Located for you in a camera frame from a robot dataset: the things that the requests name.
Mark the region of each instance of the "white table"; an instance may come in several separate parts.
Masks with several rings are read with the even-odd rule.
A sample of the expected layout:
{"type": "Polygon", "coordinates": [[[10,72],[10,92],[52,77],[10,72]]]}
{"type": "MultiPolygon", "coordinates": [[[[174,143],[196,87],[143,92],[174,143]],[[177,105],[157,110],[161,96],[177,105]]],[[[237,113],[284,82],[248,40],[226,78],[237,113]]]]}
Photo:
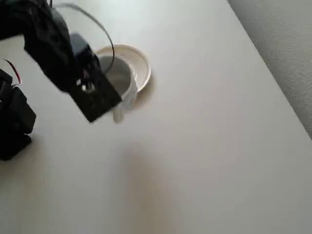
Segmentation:
{"type": "Polygon", "coordinates": [[[311,233],[311,140],[226,0],[76,3],[146,53],[154,82],[122,125],[90,125],[22,39],[4,41],[38,120],[0,164],[1,233],[311,233]]]}

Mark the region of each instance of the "red wire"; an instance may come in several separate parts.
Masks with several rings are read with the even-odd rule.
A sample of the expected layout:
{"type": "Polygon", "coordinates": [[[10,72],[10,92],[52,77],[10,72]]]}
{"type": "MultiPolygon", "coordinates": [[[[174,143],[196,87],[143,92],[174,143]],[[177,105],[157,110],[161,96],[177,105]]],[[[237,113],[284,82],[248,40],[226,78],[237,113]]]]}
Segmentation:
{"type": "Polygon", "coordinates": [[[6,58],[2,58],[2,59],[5,60],[11,66],[11,68],[13,69],[15,75],[17,76],[17,78],[19,80],[19,85],[21,85],[21,78],[20,78],[20,75],[19,75],[18,71],[16,70],[14,64],[10,60],[7,60],[6,58]]]}

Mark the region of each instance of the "white saucer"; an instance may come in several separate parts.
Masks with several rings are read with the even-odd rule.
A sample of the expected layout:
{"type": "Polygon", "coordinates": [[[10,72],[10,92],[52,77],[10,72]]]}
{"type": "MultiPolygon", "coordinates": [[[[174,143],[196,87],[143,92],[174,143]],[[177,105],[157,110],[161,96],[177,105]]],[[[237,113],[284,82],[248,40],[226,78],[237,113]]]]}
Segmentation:
{"type": "MultiPolygon", "coordinates": [[[[123,59],[134,71],[137,91],[140,92],[151,78],[151,64],[146,56],[138,49],[130,45],[114,45],[115,55],[123,59]]],[[[97,51],[97,55],[112,56],[113,50],[106,46],[97,51]]]]}

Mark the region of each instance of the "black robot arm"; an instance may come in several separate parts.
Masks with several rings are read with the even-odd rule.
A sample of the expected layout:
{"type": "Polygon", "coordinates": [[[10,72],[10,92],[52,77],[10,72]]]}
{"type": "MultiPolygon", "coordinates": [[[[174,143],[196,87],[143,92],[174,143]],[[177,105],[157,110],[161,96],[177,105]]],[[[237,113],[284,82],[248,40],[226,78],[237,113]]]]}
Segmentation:
{"type": "MultiPolygon", "coordinates": [[[[0,40],[16,35],[24,36],[25,51],[90,122],[121,102],[89,44],[79,34],[69,34],[62,16],[46,0],[0,0],[0,40]]],[[[15,155],[30,142],[27,134],[36,115],[5,74],[0,70],[0,144],[11,138],[23,141],[10,148],[15,155]]]]}

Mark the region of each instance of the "white cup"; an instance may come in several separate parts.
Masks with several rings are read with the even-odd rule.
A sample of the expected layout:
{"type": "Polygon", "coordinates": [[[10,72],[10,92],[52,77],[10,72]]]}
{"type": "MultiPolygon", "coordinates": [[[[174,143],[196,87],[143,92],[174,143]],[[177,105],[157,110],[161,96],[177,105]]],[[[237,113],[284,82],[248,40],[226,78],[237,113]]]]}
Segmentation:
{"type": "MultiPolygon", "coordinates": [[[[110,56],[99,56],[98,59],[102,70],[112,61],[110,56]]],[[[133,108],[137,98],[135,73],[123,59],[115,56],[114,64],[106,76],[122,99],[122,102],[112,110],[114,122],[121,123],[124,120],[124,113],[133,108]]]]}

